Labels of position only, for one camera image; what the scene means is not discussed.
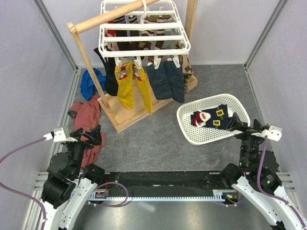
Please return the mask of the white plastic laundry basket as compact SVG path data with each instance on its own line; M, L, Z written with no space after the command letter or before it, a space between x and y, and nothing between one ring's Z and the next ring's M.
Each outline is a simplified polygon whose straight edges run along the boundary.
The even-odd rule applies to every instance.
M244 106L235 96L231 94L223 93L185 103L181 105L177 110L177 120L183 135L190 144L207 144L241 133L241 131L238 130L230 132L226 130L218 130L215 128L196 127L191 124L192 119L190 116L194 112L214 109L222 104L227 105L229 116L232 116L233 113L237 113L241 121L250 125L250 118Z

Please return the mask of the yellow sock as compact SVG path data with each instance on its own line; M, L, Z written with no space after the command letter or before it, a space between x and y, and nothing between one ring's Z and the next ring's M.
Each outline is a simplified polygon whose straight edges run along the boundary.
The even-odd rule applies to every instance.
M138 69L135 64L132 64L133 68L133 77L136 82L136 86L141 93L143 104L146 112L150 115L153 113L152 111L152 100L151 100L151 92L150 92L150 84L148 77L143 68Z
M115 67L115 77L118 83L117 98L124 108L131 110L134 101L132 62L127 61L121 67Z

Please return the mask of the beige brown argyle sock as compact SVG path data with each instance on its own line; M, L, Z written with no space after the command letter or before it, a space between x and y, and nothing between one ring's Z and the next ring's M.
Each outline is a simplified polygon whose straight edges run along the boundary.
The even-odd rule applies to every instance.
M187 95L189 92L188 83L189 83L190 78L194 76L194 71L189 62L188 55L182 55L180 57L180 61L182 62L184 91L185 91L185 95Z

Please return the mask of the navy patterned sock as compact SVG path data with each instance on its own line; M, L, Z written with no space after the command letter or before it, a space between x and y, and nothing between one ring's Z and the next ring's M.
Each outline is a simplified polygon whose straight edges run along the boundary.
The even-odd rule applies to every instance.
M162 64L159 65L158 69L155 69L155 66L151 63L146 67L146 73L157 100L172 98L171 87L166 76L165 68Z

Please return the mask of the white plastic clip hanger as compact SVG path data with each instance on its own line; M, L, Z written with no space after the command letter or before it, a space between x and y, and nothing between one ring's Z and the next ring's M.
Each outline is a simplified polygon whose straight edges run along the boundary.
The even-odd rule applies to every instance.
M113 19L99 27L98 53L114 58L121 67L123 58L134 58L138 69L142 59L158 69L162 59L180 67L180 56L188 55L190 41L177 6L172 0L159 0L152 7L140 8Z

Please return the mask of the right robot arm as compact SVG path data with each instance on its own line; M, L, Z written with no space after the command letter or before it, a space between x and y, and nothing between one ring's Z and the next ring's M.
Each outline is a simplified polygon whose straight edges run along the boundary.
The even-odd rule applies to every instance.
M220 184L233 188L246 198L267 220L273 230L305 230L307 220L289 198L277 175L279 164L274 152L267 150L269 140L278 142L282 129L254 120L249 127L234 113L228 131L239 131L239 164L228 164L220 172Z

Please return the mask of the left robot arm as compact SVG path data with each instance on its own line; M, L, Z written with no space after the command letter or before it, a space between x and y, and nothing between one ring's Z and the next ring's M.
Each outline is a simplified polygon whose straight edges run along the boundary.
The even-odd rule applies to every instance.
M97 125L91 131L79 128L72 133L62 126L44 137L65 145L68 150L56 153L50 159L41 195L44 207L42 227L71 230L90 193L105 184L104 169L93 163L81 167L84 151L102 144L101 126Z

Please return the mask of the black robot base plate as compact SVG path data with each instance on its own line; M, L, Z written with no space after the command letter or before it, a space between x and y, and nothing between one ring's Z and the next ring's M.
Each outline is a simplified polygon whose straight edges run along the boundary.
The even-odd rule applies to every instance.
M231 189L231 183L243 176L240 171L168 171L168 172L110 172L86 170L84 176L106 186L108 197L193 197L212 196L213 190Z

